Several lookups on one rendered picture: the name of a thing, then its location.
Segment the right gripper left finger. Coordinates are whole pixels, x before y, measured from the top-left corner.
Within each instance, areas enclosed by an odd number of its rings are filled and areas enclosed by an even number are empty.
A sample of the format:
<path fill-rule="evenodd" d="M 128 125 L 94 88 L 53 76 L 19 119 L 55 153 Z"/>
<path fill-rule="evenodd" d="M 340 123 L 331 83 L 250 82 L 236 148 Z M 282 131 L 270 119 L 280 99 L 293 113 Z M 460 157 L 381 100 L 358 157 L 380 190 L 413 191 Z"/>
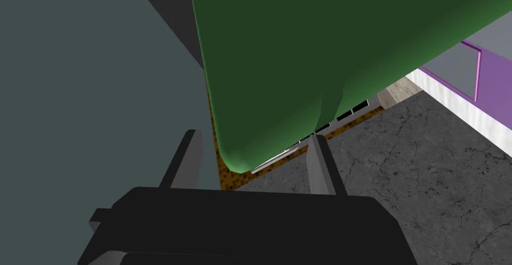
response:
<path fill-rule="evenodd" d="M 204 157 L 202 132 L 189 129 L 159 183 L 159 188 L 193 189 L 196 187 Z"/>

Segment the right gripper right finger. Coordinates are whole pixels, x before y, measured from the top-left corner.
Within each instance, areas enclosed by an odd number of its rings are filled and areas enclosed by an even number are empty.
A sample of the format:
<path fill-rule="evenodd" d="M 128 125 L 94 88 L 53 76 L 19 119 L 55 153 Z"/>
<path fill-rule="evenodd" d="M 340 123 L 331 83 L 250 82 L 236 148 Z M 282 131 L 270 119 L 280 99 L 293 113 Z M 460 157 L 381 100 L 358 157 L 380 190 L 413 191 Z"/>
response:
<path fill-rule="evenodd" d="M 326 138 L 312 134 L 306 151 L 309 188 L 314 195 L 346 197 L 347 191 Z"/>

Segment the green sofa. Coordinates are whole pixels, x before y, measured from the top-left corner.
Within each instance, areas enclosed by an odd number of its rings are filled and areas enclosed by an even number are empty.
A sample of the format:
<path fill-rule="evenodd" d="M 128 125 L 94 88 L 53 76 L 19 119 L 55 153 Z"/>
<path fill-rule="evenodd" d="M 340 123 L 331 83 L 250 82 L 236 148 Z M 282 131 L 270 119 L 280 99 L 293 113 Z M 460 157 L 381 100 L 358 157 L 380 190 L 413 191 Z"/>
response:
<path fill-rule="evenodd" d="M 219 154 L 251 171 L 512 0 L 192 0 Z"/>

